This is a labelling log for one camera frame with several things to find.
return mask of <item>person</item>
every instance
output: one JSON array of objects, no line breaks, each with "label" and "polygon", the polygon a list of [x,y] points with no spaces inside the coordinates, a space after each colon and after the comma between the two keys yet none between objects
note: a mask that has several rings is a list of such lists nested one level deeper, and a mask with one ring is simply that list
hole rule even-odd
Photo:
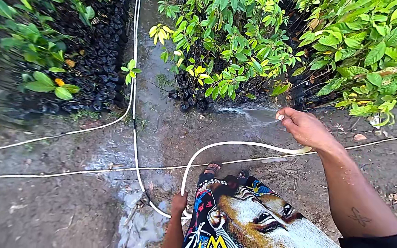
[{"label": "person", "polygon": [[[317,151],[329,188],[341,247],[397,247],[397,218],[361,174],[345,148],[311,113],[286,107],[277,119],[298,143]],[[276,192],[248,172],[214,178],[209,164],[199,177],[194,211],[184,237],[181,216],[187,193],[172,200],[163,248],[338,247]]]}]

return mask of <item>black sleeve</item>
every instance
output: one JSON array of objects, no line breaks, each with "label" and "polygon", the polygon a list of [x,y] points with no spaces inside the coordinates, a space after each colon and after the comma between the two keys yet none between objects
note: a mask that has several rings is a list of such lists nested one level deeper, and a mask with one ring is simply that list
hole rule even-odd
[{"label": "black sleeve", "polygon": [[342,248],[397,248],[397,235],[339,238],[339,244]]}]

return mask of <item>finger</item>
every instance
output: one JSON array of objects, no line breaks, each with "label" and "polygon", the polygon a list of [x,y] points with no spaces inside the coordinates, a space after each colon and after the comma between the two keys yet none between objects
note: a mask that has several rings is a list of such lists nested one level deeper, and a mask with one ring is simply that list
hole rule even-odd
[{"label": "finger", "polygon": [[310,117],[313,117],[313,118],[315,118],[315,119],[317,119],[318,120],[318,118],[316,118],[316,116],[314,115],[314,114],[312,114],[312,113],[306,113],[308,116],[310,116]]},{"label": "finger", "polygon": [[281,124],[286,127],[287,132],[292,133],[293,130],[295,130],[297,125],[292,121],[290,117],[285,116],[283,120],[281,121]]},{"label": "finger", "polygon": [[290,118],[292,118],[295,114],[300,113],[300,111],[294,110],[290,107],[284,107],[281,110],[277,111],[277,114],[275,115],[275,119],[278,120],[278,117],[280,115],[284,115],[284,116],[289,116]]}]

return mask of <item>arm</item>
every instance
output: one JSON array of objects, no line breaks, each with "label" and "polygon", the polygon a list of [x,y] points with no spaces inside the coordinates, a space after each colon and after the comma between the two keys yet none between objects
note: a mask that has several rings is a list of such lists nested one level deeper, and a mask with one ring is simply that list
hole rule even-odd
[{"label": "arm", "polygon": [[171,207],[171,220],[163,240],[162,248],[181,248],[183,244],[182,212],[186,207],[188,192],[182,196],[180,193],[174,195]]},{"label": "arm", "polygon": [[345,148],[310,113],[289,107],[277,112],[282,124],[302,145],[318,152],[329,187],[332,218],[344,237],[397,234],[397,218],[367,182]]}]

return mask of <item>soil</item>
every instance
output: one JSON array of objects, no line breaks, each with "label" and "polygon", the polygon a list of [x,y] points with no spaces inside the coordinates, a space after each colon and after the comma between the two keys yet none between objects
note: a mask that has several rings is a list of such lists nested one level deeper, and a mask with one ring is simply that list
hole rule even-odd
[{"label": "soil", "polygon": [[[274,102],[252,102],[243,106],[216,106],[216,112],[183,114],[178,103],[166,98],[156,75],[171,65],[160,59],[162,48],[153,46],[147,31],[161,22],[156,1],[142,1],[139,31],[137,80],[138,151],[141,167],[186,165],[205,145],[220,141],[254,141],[278,147],[300,146],[279,123],[259,121],[244,110],[258,105],[273,110]],[[162,85],[166,90],[169,85]],[[397,137],[397,122],[378,135],[364,119],[346,111],[314,113],[346,147]],[[89,128],[110,122],[101,120],[43,118],[31,132],[0,130],[0,145]],[[367,139],[356,142],[355,134]],[[88,133],[69,135],[48,143],[33,143],[0,150],[0,174],[58,173],[84,169],[134,167],[132,128],[125,122]],[[229,145],[208,149],[194,163],[233,161],[278,155],[264,148]],[[397,215],[397,141],[350,150],[363,174]],[[204,168],[193,168],[187,189],[195,190]],[[300,212],[337,241],[340,234],[329,211],[327,184],[317,155],[287,158],[285,161],[236,163],[224,166],[218,177],[248,169],[294,205]],[[152,202],[169,212],[172,195],[179,192],[183,169],[141,171]],[[168,219],[146,205],[133,171],[85,174],[48,179],[0,179],[0,247],[159,247]],[[189,206],[193,203],[190,194]]]}]

